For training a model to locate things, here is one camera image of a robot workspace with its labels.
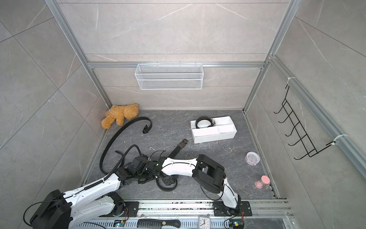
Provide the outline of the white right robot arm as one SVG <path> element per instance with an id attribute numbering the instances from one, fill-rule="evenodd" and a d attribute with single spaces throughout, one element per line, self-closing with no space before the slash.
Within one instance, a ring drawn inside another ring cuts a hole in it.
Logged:
<path id="1" fill-rule="evenodd" d="M 227 215 L 236 215 L 241 211 L 241 197 L 230 186 L 225 168 L 206 155 L 181 160 L 161 157 L 158 161 L 148 160 L 144 169 L 156 179 L 159 189 L 170 192 L 176 189 L 179 176 L 192 177 L 201 191 L 215 193 L 219 196 L 212 201 L 222 201 L 222 211 Z"/>

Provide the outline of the black belt with dark buckle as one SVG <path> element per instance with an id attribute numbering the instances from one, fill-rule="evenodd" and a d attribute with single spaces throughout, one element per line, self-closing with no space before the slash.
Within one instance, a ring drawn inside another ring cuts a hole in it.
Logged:
<path id="1" fill-rule="evenodd" d="M 116 175 L 116 171 L 119 167 L 122 167 L 124 165 L 127 165 L 125 164 L 125 157 L 127 156 L 127 154 L 130 152 L 131 149 L 133 148 L 136 148 L 139 155 L 138 156 L 148 156 L 148 155 L 145 155 L 145 154 L 142 154 L 141 153 L 141 150 L 140 148 L 137 146 L 137 145 L 132 145 L 130 146 L 125 153 L 122 153 L 118 150 L 116 150 L 116 153 L 121 155 L 121 159 L 117 162 L 117 164 L 113 167 L 113 169 L 110 171 L 110 172 L 107 172 L 103 169 L 103 163 L 104 163 L 104 159 L 105 159 L 105 156 L 107 155 L 108 153 L 108 150 L 109 148 L 112 146 L 112 144 L 114 143 L 114 141 L 117 139 L 117 137 L 126 129 L 128 128 L 130 125 L 132 125 L 133 123 L 135 122 L 138 122 L 138 121 L 142 121 L 142 120 L 146 120 L 146 121 L 149 121 L 150 124 L 149 125 L 146 125 L 143 129 L 143 133 L 144 134 L 147 134 L 152 126 L 153 126 L 153 123 L 152 121 L 147 118 L 147 117 L 138 117 L 138 118 L 135 118 L 131 121 L 129 121 L 127 124 L 125 124 L 124 126 L 122 126 L 116 133 L 115 135 L 111 138 L 111 140 L 109 141 L 109 143 L 107 144 L 107 146 L 105 147 L 103 153 L 102 153 L 102 156 L 101 156 L 101 159 L 100 159 L 100 162 L 99 162 L 99 168 L 100 168 L 100 171 L 105 174 L 107 177 L 109 177 L 111 174 L 115 174 Z M 158 186 L 159 189 L 163 190 L 163 191 L 166 191 L 166 192 L 170 192 L 170 191 L 173 191 L 176 189 L 176 187 L 178 186 L 178 176 L 177 175 L 168 175 L 168 178 L 169 178 L 169 183 L 164 183 L 160 178 L 156 178 L 154 179 L 156 181 L 156 184 Z"/>

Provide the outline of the white compartment storage tray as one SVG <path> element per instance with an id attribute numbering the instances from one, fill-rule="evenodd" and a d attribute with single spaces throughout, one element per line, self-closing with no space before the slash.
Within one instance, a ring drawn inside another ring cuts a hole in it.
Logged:
<path id="1" fill-rule="evenodd" d="M 237 129 L 230 116 L 214 117 L 212 119 L 215 121 L 215 126 L 208 128 L 196 129 L 196 120 L 190 122 L 195 144 L 232 139 L 235 137 Z"/>

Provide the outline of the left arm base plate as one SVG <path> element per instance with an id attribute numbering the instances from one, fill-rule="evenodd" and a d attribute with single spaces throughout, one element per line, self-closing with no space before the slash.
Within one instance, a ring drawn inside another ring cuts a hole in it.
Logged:
<path id="1" fill-rule="evenodd" d="M 138 201 L 127 201 L 123 204 L 117 204 L 108 217 L 136 217 L 139 210 Z"/>

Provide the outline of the black belt with silver buckle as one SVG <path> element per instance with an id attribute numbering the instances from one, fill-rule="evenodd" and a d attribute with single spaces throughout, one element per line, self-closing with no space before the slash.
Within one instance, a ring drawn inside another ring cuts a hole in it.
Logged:
<path id="1" fill-rule="evenodd" d="M 208 128 L 208 127 L 214 127 L 215 121 L 208 117 L 208 116 L 201 116 L 195 121 L 195 128 Z"/>

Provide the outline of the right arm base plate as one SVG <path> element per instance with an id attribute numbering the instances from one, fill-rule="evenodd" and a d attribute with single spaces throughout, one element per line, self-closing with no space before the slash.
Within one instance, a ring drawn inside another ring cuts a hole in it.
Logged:
<path id="1" fill-rule="evenodd" d="M 222 201 L 214 201 L 213 209 L 215 216 L 252 216 L 252 209 L 248 201 L 241 201 L 238 203 L 236 209 L 226 207 Z"/>

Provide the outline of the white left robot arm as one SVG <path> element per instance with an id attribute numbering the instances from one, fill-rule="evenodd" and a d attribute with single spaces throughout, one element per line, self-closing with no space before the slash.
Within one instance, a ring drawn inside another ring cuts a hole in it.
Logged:
<path id="1" fill-rule="evenodd" d="M 80 188 L 60 192 L 58 189 L 47 195 L 29 220 L 33 229 L 71 229 L 103 215 L 123 216 L 127 207 L 117 193 L 121 187 L 142 177 L 148 156 L 137 156 L 123 165 L 121 158 L 106 176 Z"/>

